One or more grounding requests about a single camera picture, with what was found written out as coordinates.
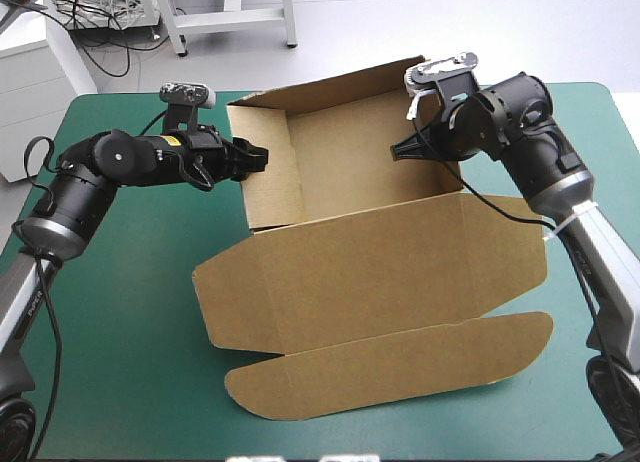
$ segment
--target white bracket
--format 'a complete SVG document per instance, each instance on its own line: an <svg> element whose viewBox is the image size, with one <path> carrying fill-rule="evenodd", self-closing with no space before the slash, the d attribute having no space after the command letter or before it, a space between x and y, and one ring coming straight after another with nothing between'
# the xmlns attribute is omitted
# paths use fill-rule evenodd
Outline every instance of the white bracket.
<svg viewBox="0 0 640 462"><path fill-rule="evenodd" d="M158 9L173 49L180 56L187 55L188 34L205 34L251 30L284 25L287 45L298 45L293 15L293 0L282 0L282 8L242 10L242 0L224 0L222 12L204 14L179 14L173 0L158 0Z"/></svg>

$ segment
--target open cardboard box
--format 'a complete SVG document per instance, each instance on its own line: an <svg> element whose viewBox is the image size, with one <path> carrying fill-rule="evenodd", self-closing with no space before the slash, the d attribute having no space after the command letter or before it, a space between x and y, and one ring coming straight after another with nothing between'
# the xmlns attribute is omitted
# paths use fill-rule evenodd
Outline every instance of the open cardboard box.
<svg viewBox="0 0 640 462"><path fill-rule="evenodd" d="M270 151L243 182L254 235L200 265L211 342L283 354L227 374L271 419L305 419L492 383L535 360L544 313L480 318L540 284L539 227L460 193L433 162L392 160L412 133L401 60L231 103L232 132ZM421 117L438 111L425 98ZM495 197L535 217L521 199Z"/></svg>

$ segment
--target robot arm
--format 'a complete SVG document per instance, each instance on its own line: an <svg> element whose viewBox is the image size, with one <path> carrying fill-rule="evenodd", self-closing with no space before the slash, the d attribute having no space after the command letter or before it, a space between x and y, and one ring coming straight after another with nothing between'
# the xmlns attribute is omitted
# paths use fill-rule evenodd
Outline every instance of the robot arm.
<svg viewBox="0 0 640 462"><path fill-rule="evenodd" d="M613 357L615 377L638 404L640 261L593 202L594 177L553 119L544 84L520 73L481 90L472 75L476 64L474 54L463 53L407 71L409 92L416 97L437 94L442 109L419 133L394 145L392 154L396 160L446 163L482 151L502 162L531 210L555 221L554 232L599 305L597 327L587 345ZM587 375L614 432L627 445L637 438L637 422L621 421L624 411L610 372L603 359L596 358L589 363ZM631 410L640 413L640 406Z"/></svg>
<svg viewBox="0 0 640 462"><path fill-rule="evenodd" d="M198 123L198 108L210 97L205 86L165 84L160 97L168 103L163 135L133 137L114 129L72 145L59 156L50 186L41 186L45 193L32 212L14 224L25 247L0 279L2 460L25 460L34 432L33 408L21 398L35 388L20 356L22 343L56 273L83 253L117 190L186 182L210 191L267 164L266 149L226 140L215 127ZM50 145L45 165L52 152Z"/></svg>

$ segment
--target green table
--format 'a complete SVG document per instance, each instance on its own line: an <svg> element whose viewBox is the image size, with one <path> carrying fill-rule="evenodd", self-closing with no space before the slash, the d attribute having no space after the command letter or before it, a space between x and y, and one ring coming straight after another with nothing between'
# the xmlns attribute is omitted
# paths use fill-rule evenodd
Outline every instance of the green table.
<svg viewBox="0 0 640 462"><path fill-rule="evenodd" d="M640 160L609 92L596 84L552 84L551 92L558 121L597 175L596 200L638 251ZM204 121L228 136L224 105L241 95L219 94L217 108L202 111ZM162 108L155 94L78 98L57 134L58 149L112 127L137 133ZM516 195L506 171L485 156L463 169L482 192ZM39 195L31 194L26 206ZM586 387L584 366L594 355L584 346L590 321L557 241L548 244L547 281L496 311L542 309L556 323L544 354L513 379L304 422L245 412L227 396L224 374L265 356L209 344L191 272L248 235L237 184L224 182L213 193L186 184L119 192L85 255L69 262L53 287L65 353L42 457L373 452L385 458L549 459L617 450ZM17 248L12 240L1 271ZM42 416L53 362L44 312L24 355Z"/></svg>

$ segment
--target white floor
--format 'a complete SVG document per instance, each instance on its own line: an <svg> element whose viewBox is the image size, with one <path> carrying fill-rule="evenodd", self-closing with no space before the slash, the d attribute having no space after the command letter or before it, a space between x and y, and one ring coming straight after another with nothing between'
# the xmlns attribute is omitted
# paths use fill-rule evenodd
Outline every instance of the white floor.
<svg viewBox="0 0 640 462"><path fill-rule="evenodd" d="M279 0L243 0L258 7ZM176 0L187 12L217 0ZM91 68L106 92L155 91L167 80L199 80L217 90L266 89L423 53L472 50L481 83L526 70L548 82L596 81L640 91L640 0L294 0L300 45L284 29L194 35L181 59L169 44L134 57L130 75ZM112 70L124 57L101 53Z"/></svg>

